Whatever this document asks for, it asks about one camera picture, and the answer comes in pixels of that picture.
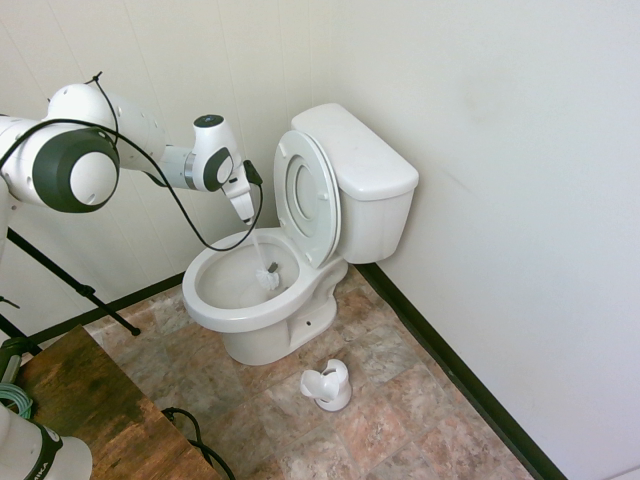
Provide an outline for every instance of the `toilet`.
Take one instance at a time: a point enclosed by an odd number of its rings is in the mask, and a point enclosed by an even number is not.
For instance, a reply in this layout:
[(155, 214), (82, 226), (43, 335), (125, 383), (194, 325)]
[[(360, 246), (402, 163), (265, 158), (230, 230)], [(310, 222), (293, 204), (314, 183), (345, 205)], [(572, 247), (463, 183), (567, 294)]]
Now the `toilet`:
[(205, 250), (182, 282), (189, 315), (222, 333), (229, 355), (246, 365), (275, 362), (329, 328), (348, 263), (395, 252), (418, 184), (415, 168), (338, 104), (307, 110), (291, 127), (274, 159), (280, 227), (253, 233), (266, 264), (278, 264), (278, 288), (259, 285), (250, 241), (229, 252)]

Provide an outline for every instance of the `green cable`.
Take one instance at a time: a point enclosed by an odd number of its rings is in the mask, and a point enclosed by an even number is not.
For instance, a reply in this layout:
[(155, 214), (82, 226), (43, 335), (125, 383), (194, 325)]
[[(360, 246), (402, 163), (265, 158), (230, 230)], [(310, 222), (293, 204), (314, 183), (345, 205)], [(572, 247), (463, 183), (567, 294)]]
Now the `green cable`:
[(18, 408), (18, 415), (26, 419), (31, 418), (33, 400), (17, 385), (0, 382), (0, 399), (11, 400), (12, 403), (6, 405), (7, 408), (15, 405)]

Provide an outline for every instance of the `toilet brush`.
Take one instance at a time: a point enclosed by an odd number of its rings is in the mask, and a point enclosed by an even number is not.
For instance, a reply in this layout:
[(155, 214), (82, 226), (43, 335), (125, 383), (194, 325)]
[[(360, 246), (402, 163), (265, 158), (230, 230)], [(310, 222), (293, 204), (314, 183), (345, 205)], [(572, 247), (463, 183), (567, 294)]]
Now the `toilet brush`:
[(258, 279), (258, 283), (265, 290), (275, 290), (280, 285), (280, 275), (276, 270), (278, 269), (278, 264), (276, 262), (272, 262), (271, 265), (267, 268), (267, 263), (264, 260), (264, 256), (262, 255), (262, 250), (260, 250), (260, 246), (258, 245), (258, 239), (256, 238), (255, 233), (251, 235), (251, 240), (253, 241), (253, 245), (256, 247), (256, 252), (258, 252), (258, 257), (260, 258), (260, 268), (256, 270), (256, 278)]

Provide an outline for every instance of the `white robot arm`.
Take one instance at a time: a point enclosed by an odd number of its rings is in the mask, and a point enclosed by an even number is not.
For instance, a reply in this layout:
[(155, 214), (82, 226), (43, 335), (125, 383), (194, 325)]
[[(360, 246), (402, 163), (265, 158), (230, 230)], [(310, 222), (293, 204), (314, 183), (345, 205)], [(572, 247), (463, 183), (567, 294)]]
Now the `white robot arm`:
[[(203, 192), (222, 190), (247, 224), (254, 220), (243, 161), (229, 123), (218, 115), (194, 122), (192, 149), (165, 146), (162, 128), (148, 113), (126, 99), (109, 94), (107, 101), (86, 84), (59, 90), (49, 103), (42, 122), (53, 123), (31, 134), (6, 160), (0, 170), (9, 192), (18, 200), (70, 213), (91, 212), (113, 195), (119, 168), (140, 170), (165, 186), (157, 170), (125, 141), (99, 128), (118, 131), (153, 158), (174, 188)], [(0, 155), (41, 122), (0, 117)]]

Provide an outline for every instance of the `black cable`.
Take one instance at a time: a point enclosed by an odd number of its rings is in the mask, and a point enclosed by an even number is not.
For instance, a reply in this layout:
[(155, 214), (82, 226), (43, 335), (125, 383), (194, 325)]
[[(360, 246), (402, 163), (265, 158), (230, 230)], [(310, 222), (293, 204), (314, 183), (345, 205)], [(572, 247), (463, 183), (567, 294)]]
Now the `black cable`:
[(125, 141), (126, 143), (131, 145), (131, 147), (133, 147), (144, 158), (146, 158), (147, 161), (149, 161), (151, 163), (151, 165), (153, 165), (153, 167), (156, 169), (156, 171), (158, 172), (158, 174), (160, 175), (160, 177), (164, 181), (165, 186), (169, 189), (169, 192), (171, 193), (171, 196), (173, 197), (175, 202), (178, 204), (178, 207), (180, 208), (180, 211), (182, 212), (182, 215), (184, 216), (185, 220), (187, 221), (187, 223), (189, 224), (189, 226), (191, 227), (191, 229), (195, 233), (196, 237), (198, 237), (198, 240), (200, 240), (200, 242), (206, 248), (208, 248), (209, 250), (214, 250), (216, 252), (228, 252), (230, 250), (233, 250), (238, 245), (240, 245), (242, 242), (244, 242), (249, 237), (249, 235), (251, 235), (251, 232), (253, 232), (253, 230), (255, 229), (255, 227), (256, 227), (256, 225), (258, 223), (258, 218), (260, 218), (260, 213), (262, 212), (262, 203), (264, 201), (264, 195), (263, 195), (263, 192), (262, 192), (262, 186), (261, 185), (256, 185), (258, 187), (258, 189), (260, 190), (260, 204), (258, 206), (258, 211), (256, 212), (256, 217), (255, 217), (253, 223), (251, 224), (251, 227), (249, 227), (249, 230), (247, 231), (246, 235), (244, 235), (238, 242), (236, 242), (235, 245), (232, 245), (231, 247), (215, 248), (215, 247), (209, 245), (206, 242), (206, 240), (204, 238), (202, 238), (202, 235), (200, 235), (200, 232), (198, 231), (198, 229), (194, 225), (193, 221), (189, 217), (189, 214), (187, 213), (186, 209), (182, 205), (182, 202), (178, 198), (178, 195), (176, 195), (175, 191), (173, 190), (173, 187), (169, 184), (169, 180), (167, 179), (165, 174), (162, 172), (162, 170), (160, 169), (158, 164), (155, 162), (155, 160), (153, 158), (151, 158), (151, 156), (147, 152), (145, 152), (142, 148), (140, 148), (138, 145), (136, 145), (136, 143), (134, 143), (133, 141), (129, 140), (127, 137), (125, 137), (121, 133), (119, 133), (119, 132), (117, 132), (117, 131), (109, 128), (109, 127), (105, 127), (103, 125), (100, 125), (100, 124), (97, 124), (97, 123), (93, 123), (93, 122), (86, 122), (84, 120), (75, 120), (75, 119), (71, 119), (71, 118), (57, 118), (57, 119), (46, 120), (44, 122), (38, 123), (37, 125), (34, 125), (30, 129), (28, 129), (26, 132), (24, 132), (18, 139), (16, 139), (16, 141), (13, 142), (11, 147), (9, 147), (7, 149), (7, 151), (4, 153), (4, 155), (2, 155), (2, 158), (0, 158), (0, 170), (2, 170), (2, 168), (4, 167), (4, 164), (7, 162), (9, 157), (13, 154), (13, 152), (15, 152), (17, 150), (17, 148), (20, 145), (22, 145), (22, 143), (24, 141), (26, 141), (29, 137), (31, 137), (37, 131), (42, 130), (43, 128), (48, 127), (49, 125), (52, 125), (54, 123), (83, 125), (83, 126), (86, 126), (86, 127), (96, 127), (96, 128), (101, 129), (101, 130), (104, 130), (106, 133), (110, 133), (111, 135), (115, 135), (118, 138), (121, 138), (123, 141)]
[(207, 447), (204, 443), (196, 442), (195, 440), (189, 440), (189, 443), (194, 447), (198, 447), (203, 452), (206, 451), (209, 455), (215, 458), (216, 462), (218, 462), (222, 467), (222, 469), (224, 470), (224, 473), (226, 473), (227, 477), (229, 477), (229, 480), (236, 480), (236, 477), (231, 471), (231, 469), (229, 468), (229, 465), (227, 465), (225, 461), (222, 460), (222, 458), (220, 458), (220, 455), (218, 455), (216, 452), (211, 450), (210, 447)]
[(200, 425), (198, 424), (198, 421), (193, 415), (191, 415), (186, 410), (183, 410), (177, 407), (165, 408), (164, 410), (162, 410), (162, 413), (164, 414), (165, 417), (169, 419), (171, 423), (173, 423), (175, 419), (173, 415), (174, 413), (180, 413), (185, 417), (187, 417), (189, 420), (191, 420), (191, 422), (193, 423), (193, 427), (196, 431), (197, 440), (189, 440), (189, 443), (194, 447), (197, 447), (200, 449), (200, 451), (202, 452), (202, 456), (207, 461), (207, 463), (209, 463), (209, 465), (212, 465), (211, 458), (209, 458), (209, 455), (211, 455), (214, 458), (214, 460), (218, 462), (218, 464), (225, 471), (225, 473), (229, 477), (229, 480), (235, 480), (236, 477), (233, 475), (233, 472), (231, 471), (231, 468), (229, 468), (229, 465), (227, 465), (227, 463), (222, 459), (222, 457), (220, 457), (220, 455), (218, 455), (213, 449), (211, 449), (211, 447), (205, 445), (202, 442), (202, 436), (200, 434)]
[[(167, 417), (169, 419), (169, 421), (171, 423), (173, 423), (175, 417), (174, 417), (174, 413), (180, 413), (182, 415), (184, 415), (185, 417), (187, 417), (189, 420), (191, 420), (191, 423), (193, 423), (193, 428), (196, 431), (196, 441), (200, 442), (200, 443), (204, 443), (202, 441), (202, 435), (200, 433), (200, 424), (198, 423), (198, 421), (196, 420), (196, 417), (194, 417), (193, 415), (191, 415), (189, 412), (187, 412), (186, 410), (183, 410), (181, 408), (178, 407), (169, 407), (169, 408), (165, 408), (164, 410), (162, 410), (162, 413), (164, 414), (165, 417)], [(204, 450), (202, 451), (202, 456), (204, 457), (204, 459), (207, 461), (207, 463), (209, 465), (211, 465), (211, 458), (209, 458), (209, 454), (206, 453)]]
[(109, 110), (111, 110), (111, 115), (113, 115), (113, 122), (116, 125), (116, 138), (113, 142), (113, 145), (116, 146), (118, 144), (118, 138), (120, 137), (120, 134), (119, 134), (120, 128), (118, 126), (118, 116), (116, 115), (116, 111), (113, 109), (111, 100), (109, 100), (109, 97), (107, 96), (106, 92), (102, 89), (102, 85), (100, 85), (100, 75), (102, 75), (102, 70), (100, 70), (96, 75), (94, 75), (91, 80), (89, 80), (88, 82), (84, 82), (84, 84), (90, 85), (92, 83), (95, 83), (98, 89), (100, 90), (100, 93), (102, 93), (102, 96), (107, 101), (107, 105), (109, 105)]

